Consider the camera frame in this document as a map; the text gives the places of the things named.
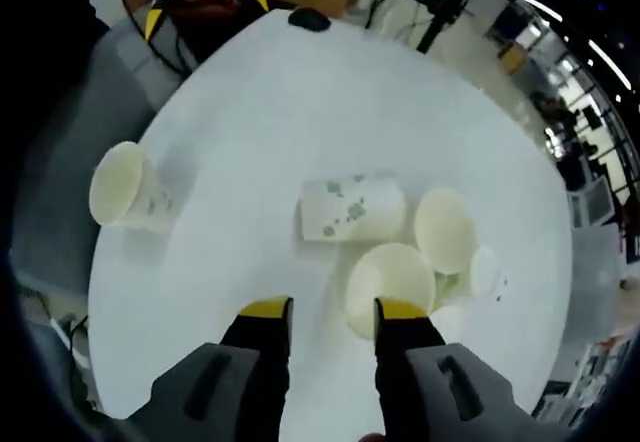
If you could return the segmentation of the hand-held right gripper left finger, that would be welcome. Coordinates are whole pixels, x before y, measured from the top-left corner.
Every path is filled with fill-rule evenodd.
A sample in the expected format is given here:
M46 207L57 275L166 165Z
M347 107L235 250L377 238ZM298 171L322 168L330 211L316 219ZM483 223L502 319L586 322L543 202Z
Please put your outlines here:
M244 307L218 343L159 376L149 400L151 441L277 441L289 389L290 296Z

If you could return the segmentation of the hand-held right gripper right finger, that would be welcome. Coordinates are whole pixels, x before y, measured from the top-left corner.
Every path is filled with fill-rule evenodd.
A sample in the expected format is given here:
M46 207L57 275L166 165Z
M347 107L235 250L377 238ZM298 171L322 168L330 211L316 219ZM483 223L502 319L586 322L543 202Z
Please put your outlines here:
M426 313L374 300L375 387L388 441L524 441L533 419L511 384Z

